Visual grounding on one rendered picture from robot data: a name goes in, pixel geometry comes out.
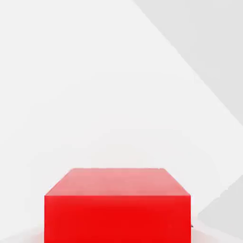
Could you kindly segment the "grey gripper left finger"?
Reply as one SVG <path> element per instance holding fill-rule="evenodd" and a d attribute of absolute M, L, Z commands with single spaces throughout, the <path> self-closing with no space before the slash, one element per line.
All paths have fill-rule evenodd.
<path fill-rule="evenodd" d="M 44 243 L 44 227 L 34 227 L 12 237 L 11 243 Z"/>

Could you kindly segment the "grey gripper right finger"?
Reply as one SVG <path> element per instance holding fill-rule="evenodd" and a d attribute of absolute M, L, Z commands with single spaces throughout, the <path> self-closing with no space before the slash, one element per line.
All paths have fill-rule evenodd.
<path fill-rule="evenodd" d="M 191 243 L 230 243 L 228 240 L 206 234 L 191 226 Z"/>

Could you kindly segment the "small red cube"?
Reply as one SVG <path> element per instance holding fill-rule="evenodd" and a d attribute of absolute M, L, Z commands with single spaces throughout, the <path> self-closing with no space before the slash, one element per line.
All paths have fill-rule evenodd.
<path fill-rule="evenodd" d="M 44 220 L 44 243 L 191 243 L 191 196 L 162 168 L 74 168 Z"/>

